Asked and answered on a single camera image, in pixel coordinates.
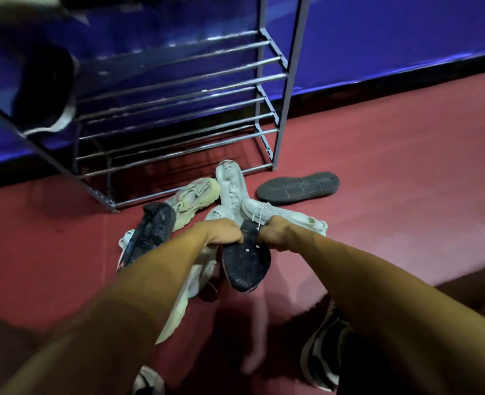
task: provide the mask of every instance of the person's right arm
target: person's right arm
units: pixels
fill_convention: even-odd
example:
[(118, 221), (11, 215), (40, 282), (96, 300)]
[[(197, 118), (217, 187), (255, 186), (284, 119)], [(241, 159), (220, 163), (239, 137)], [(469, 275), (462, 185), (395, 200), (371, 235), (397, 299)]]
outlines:
[(299, 253), (357, 332), (425, 393), (485, 394), (485, 318), (354, 247), (274, 216), (260, 238)]

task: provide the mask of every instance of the hand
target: hand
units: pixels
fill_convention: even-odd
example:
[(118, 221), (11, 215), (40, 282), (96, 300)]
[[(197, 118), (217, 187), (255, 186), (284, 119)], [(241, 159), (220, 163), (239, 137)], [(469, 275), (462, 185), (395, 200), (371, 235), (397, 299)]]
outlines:
[(266, 225), (260, 230), (257, 241), (265, 242), (270, 248), (279, 252), (290, 250), (288, 234), (295, 226), (280, 216), (272, 216)]
[(195, 226), (206, 232), (208, 244), (242, 243), (244, 240), (241, 229), (230, 219), (206, 220), (196, 223)]

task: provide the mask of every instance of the person's left hand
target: person's left hand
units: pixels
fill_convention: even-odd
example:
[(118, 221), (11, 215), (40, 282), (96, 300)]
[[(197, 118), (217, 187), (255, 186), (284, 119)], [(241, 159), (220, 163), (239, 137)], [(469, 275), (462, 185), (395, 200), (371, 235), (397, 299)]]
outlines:
[(206, 220), (196, 223), (195, 226), (206, 231), (208, 244), (242, 243), (244, 240), (241, 229), (230, 219)]

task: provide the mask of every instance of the floor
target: floor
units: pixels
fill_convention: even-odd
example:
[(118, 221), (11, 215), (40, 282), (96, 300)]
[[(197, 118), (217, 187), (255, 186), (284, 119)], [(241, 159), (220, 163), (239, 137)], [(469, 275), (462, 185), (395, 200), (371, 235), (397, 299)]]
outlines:
[[(207, 173), (236, 153), (244, 168), (256, 158), (248, 147), (167, 166)], [(328, 222), (328, 237), (431, 284), (484, 266), (485, 74), (292, 119), (277, 171), (246, 183), (253, 194), (273, 177), (326, 170), (341, 179), (338, 193), (290, 208)], [(186, 171), (178, 180), (197, 177)], [(0, 318), (44, 332), (74, 313), (112, 281), (118, 239), (141, 215), (141, 206), (107, 213), (59, 176), (0, 188)], [(192, 299), (154, 350), (150, 364), (175, 393), (319, 392), (298, 379), (297, 358), (325, 290), (297, 255), (272, 259), (256, 291), (224, 283), (219, 300)]]

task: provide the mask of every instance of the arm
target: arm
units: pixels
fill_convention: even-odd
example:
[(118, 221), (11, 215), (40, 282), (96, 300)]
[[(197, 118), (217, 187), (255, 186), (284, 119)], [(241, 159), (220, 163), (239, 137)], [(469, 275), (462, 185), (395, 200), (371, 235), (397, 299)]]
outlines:
[(299, 253), (357, 332), (422, 391), (485, 394), (485, 318), (397, 266), (273, 217), (261, 239)]
[(128, 393), (193, 262), (208, 244), (242, 241), (228, 219), (196, 223), (124, 269), (32, 357), (0, 395)]

